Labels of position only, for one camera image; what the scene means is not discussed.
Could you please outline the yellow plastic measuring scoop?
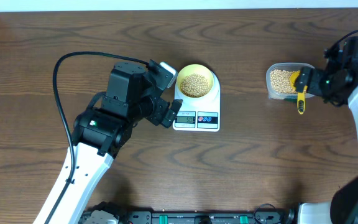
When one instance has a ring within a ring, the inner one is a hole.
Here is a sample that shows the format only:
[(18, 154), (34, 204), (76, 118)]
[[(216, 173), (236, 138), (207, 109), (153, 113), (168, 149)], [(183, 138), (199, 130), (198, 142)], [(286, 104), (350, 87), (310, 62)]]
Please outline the yellow plastic measuring scoop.
[[(296, 91), (296, 86), (295, 86), (295, 81), (296, 79), (300, 76), (300, 71), (295, 71), (291, 74), (289, 80), (290, 80), (290, 85), (292, 87), (293, 90)], [(297, 110), (299, 112), (299, 114), (303, 114), (305, 111), (305, 95), (306, 95), (306, 91), (307, 91), (307, 86), (305, 85), (303, 87), (303, 91), (302, 92), (297, 92)]]

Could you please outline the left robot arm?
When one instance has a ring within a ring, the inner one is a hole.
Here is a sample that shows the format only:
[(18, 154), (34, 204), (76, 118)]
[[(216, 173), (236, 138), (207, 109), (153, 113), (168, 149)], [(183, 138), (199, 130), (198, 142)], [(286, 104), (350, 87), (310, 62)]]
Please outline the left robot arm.
[(106, 91), (94, 95), (74, 122), (72, 146), (36, 223), (77, 223), (95, 187), (142, 119), (169, 128), (181, 101), (161, 98), (177, 79), (165, 62), (118, 62)]

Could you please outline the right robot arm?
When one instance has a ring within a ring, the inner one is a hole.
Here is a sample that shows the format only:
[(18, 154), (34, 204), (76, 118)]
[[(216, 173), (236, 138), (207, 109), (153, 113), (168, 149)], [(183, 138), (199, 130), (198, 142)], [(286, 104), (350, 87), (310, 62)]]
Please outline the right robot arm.
[[(328, 60), (325, 69), (303, 67), (290, 80), (298, 94), (298, 111), (305, 110), (306, 93), (320, 96), (334, 106), (347, 105), (358, 141), (358, 36), (345, 35), (324, 56)], [(329, 202), (302, 203), (297, 222), (358, 224), (358, 176), (341, 187)]]

